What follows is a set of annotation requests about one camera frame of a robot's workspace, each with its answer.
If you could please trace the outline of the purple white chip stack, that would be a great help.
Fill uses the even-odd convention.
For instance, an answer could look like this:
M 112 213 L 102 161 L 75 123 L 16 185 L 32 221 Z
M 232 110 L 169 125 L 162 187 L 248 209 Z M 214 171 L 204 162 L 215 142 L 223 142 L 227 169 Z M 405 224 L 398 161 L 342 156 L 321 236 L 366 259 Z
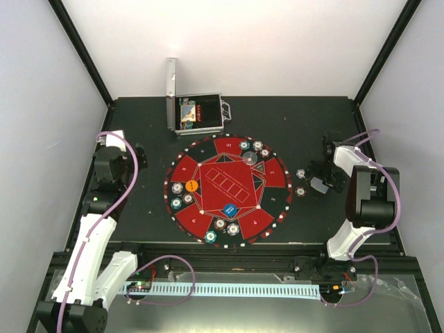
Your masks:
M 307 172 L 306 172 L 304 169 L 298 169 L 298 170 L 296 171 L 296 176 L 297 176 L 299 179 L 305 179 L 305 178 L 307 177 Z

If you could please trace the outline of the brown white chip stack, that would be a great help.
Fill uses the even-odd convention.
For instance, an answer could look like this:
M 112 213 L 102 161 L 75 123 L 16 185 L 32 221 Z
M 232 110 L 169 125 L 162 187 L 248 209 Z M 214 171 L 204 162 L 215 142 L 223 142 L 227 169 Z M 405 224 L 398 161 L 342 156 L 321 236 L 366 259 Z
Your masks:
M 297 187 L 296 190 L 295 190 L 295 193 L 296 193 L 297 196 L 303 197 L 303 196 L 306 195 L 307 191 L 306 191 L 306 189 L 304 187 Z

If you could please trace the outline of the blue white chips seat seven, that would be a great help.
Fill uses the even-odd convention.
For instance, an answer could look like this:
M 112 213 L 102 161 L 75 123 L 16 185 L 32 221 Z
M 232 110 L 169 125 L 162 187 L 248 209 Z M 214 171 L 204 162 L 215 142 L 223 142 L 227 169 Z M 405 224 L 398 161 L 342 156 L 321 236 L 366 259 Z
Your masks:
M 183 191 L 183 185 L 181 183 L 179 183 L 179 182 L 175 182 L 171 186 L 171 191 L 174 194 L 181 194 L 182 191 Z

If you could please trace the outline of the orange round button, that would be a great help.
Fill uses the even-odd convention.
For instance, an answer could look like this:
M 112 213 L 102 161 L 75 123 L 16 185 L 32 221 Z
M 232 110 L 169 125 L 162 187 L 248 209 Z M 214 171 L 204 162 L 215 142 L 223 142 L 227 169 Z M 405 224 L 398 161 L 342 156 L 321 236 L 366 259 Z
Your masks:
M 185 183 L 185 189 L 188 192 L 195 192 L 199 188 L 199 184 L 196 180 L 188 180 Z

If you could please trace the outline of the green chips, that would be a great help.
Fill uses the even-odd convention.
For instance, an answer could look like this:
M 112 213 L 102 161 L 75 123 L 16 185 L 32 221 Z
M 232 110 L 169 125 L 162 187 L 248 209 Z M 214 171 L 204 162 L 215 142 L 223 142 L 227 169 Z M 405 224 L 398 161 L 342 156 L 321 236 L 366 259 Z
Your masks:
M 242 142 L 239 143 L 239 148 L 242 151 L 247 151 L 247 150 L 250 149 L 250 143 L 248 141 L 242 141 Z
M 207 244 L 213 244 L 216 241 L 217 234 L 215 231 L 209 230 L 205 233 L 204 241 Z
M 179 210 L 182 207 L 182 199 L 173 198 L 170 202 L 170 206 L 173 210 Z

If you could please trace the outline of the black triangular token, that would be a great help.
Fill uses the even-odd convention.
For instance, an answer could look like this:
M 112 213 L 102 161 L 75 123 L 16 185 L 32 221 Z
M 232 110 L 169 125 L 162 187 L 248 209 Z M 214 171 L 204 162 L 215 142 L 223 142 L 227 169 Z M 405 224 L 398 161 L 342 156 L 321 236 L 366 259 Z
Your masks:
M 264 161 L 258 162 L 257 164 L 251 167 L 253 171 L 256 171 L 260 174 L 266 175 L 265 163 Z

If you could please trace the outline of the blue white chips seat one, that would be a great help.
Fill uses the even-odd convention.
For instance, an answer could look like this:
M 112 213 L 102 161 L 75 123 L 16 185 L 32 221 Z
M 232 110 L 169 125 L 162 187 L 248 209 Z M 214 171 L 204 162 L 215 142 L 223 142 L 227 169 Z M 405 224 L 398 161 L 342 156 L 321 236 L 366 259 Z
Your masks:
M 254 141 L 253 142 L 253 149 L 255 151 L 260 151 L 260 150 L 263 149 L 263 147 L 264 147 L 264 145 L 263 145 L 263 143 L 261 141 Z

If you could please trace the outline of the clear round dealer puck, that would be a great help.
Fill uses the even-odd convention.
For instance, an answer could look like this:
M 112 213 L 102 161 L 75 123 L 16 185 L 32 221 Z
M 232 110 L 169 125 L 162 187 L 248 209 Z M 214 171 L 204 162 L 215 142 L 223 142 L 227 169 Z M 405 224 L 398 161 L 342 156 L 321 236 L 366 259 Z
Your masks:
M 256 154 L 255 151 L 246 151 L 243 155 L 242 155 L 242 161 L 243 163 L 249 165 L 249 166 L 253 166 L 257 163 L 258 160 L 258 156 Z

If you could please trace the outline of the blue small blind button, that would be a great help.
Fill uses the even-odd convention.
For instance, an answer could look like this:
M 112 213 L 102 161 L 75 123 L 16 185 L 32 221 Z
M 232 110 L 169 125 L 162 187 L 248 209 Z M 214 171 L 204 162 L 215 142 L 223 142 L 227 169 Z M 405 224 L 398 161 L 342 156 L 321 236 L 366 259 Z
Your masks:
M 237 214 L 237 206 L 235 204 L 229 203 L 227 204 L 224 208 L 223 208 L 223 213 L 228 217 L 228 218 L 233 218 L 236 216 Z

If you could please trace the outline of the blue white chip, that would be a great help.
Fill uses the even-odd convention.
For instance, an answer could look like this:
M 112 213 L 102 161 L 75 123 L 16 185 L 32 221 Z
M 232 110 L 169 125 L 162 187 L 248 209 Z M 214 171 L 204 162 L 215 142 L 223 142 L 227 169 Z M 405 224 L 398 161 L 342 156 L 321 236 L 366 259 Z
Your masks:
M 231 223 L 230 225 L 227 226 L 226 231 L 230 236 L 235 236 L 236 234 L 239 233 L 240 227 L 236 223 Z

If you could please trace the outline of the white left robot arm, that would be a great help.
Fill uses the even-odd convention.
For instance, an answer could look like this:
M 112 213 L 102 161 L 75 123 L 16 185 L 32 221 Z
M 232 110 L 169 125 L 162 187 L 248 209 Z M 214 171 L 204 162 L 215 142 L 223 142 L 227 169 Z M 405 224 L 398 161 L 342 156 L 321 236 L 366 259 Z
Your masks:
M 78 238 L 63 277 L 48 301 L 38 303 L 36 315 L 47 332 L 103 332 L 108 311 L 130 274 L 143 276 L 149 260 L 131 250 L 116 252 L 100 269 L 110 237 L 116 229 L 139 170 L 144 152 L 133 148 L 122 130 L 96 136 L 96 188 L 89 193 L 80 218 Z

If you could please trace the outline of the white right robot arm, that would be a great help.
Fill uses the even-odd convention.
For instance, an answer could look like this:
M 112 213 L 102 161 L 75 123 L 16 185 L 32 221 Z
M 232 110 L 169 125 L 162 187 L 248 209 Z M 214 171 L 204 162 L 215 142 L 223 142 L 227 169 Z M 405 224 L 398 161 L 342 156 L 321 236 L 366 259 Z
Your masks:
M 361 146 L 379 134 L 367 130 L 347 139 L 340 132 L 326 132 L 322 138 L 323 159 L 312 160 L 305 177 L 312 189 L 326 194 L 338 193 L 348 186 L 345 221 L 326 241 L 315 261 L 316 273 L 330 280 L 341 264 L 357 262 L 355 253 L 374 234 L 392 231 L 400 221 L 400 172 L 382 166 L 361 150 Z

